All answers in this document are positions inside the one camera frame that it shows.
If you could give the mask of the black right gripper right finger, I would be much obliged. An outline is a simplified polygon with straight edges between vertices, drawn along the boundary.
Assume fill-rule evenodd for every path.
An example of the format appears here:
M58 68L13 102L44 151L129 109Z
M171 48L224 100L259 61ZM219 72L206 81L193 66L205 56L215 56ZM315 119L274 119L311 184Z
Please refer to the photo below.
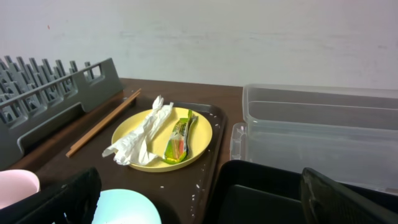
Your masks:
M308 223L397 224L397 213L311 169L302 171L301 203Z

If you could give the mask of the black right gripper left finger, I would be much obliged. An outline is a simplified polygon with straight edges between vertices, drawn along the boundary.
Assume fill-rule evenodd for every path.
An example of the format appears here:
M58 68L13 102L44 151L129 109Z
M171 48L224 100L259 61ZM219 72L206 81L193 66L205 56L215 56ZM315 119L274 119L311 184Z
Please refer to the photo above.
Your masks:
M91 223L102 184L90 167L68 179L1 209L1 224Z

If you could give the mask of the light blue bowl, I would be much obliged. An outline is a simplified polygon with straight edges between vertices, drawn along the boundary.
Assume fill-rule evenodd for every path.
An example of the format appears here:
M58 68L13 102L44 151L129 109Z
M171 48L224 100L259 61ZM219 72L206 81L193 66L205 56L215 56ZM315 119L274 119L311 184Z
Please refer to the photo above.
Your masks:
M161 224L155 205L127 189L101 191L92 224Z

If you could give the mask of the pink bowl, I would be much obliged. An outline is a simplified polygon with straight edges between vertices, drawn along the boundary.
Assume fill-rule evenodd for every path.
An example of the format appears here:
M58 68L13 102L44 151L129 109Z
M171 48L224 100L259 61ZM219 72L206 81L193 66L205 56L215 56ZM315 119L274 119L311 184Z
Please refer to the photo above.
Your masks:
M1 171L1 209L24 200L40 191L39 178L31 171Z

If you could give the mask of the white napkin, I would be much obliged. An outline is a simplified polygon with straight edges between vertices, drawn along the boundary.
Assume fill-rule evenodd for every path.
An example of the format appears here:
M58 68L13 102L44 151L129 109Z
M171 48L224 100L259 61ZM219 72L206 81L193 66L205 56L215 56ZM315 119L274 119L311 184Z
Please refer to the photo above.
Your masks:
M139 126L107 147L102 157L114 154L113 160L122 166L145 166L158 158L158 155L148 151L147 145L172 114L173 107L173 103L164 105L164 98L159 95L152 104L152 111Z

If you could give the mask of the green snack wrapper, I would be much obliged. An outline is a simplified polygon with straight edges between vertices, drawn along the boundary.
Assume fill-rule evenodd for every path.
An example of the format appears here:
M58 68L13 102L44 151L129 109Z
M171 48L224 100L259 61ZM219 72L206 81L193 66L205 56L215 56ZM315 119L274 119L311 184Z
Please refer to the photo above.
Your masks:
M178 164L188 155L188 137L190 127L198 119L192 110L188 110L187 117L180 118L174 125L167 142L163 160L168 164Z

